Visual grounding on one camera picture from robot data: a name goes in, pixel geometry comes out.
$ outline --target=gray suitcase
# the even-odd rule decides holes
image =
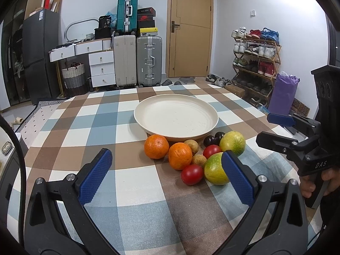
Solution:
[[[162,79],[162,38],[137,38],[137,80],[139,87],[160,86]]]
[[[117,86],[136,85],[136,36],[115,36],[113,52]]]

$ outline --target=red tomato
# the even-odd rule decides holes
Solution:
[[[203,156],[208,159],[213,154],[219,152],[222,152],[222,150],[218,145],[210,145],[204,149]]]
[[[203,168],[198,165],[189,165],[182,170],[181,179],[186,185],[194,185],[201,181]]]

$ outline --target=checkered tablecloth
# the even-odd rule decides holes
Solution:
[[[130,255],[212,254],[248,207],[241,204],[230,183],[216,186],[202,180],[186,186],[167,157],[152,160],[145,156],[143,145],[148,135],[136,123],[133,111],[140,101],[161,94],[190,95],[211,104],[219,116],[211,134],[241,132],[247,146],[239,159],[256,175],[285,183],[299,179],[293,163],[255,142],[262,131],[291,137],[286,130],[268,123],[264,114],[226,89],[197,84],[98,92],[64,102],[26,155],[27,191],[31,192],[38,177],[52,181],[77,173],[101,148],[108,148],[113,153],[112,167],[85,207],[112,246]],[[202,153],[202,140],[199,144]],[[59,207],[70,234],[80,241],[63,204]],[[264,232],[273,208],[269,206],[256,239]],[[313,224],[315,210],[307,214]],[[310,238],[316,227],[309,225]]]

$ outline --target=refrigerator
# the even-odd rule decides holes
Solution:
[[[43,9],[23,21],[23,64],[32,104],[60,94],[49,51],[58,45],[59,13]]]

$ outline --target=yellow-green fruit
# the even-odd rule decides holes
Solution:
[[[210,156],[204,165],[205,178],[215,185],[224,185],[229,182],[229,179],[222,168],[222,154],[223,152],[219,152]]]
[[[198,152],[198,143],[195,140],[186,140],[184,143],[190,146],[193,155]]]
[[[230,131],[221,139],[220,148],[223,152],[231,150],[236,156],[240,156],[245,150],[245,139],[241,133]]]
[[[202,154],[196,154],[193,156],[191,163],[203,167],[206,161],[207,158],[205,158]]]

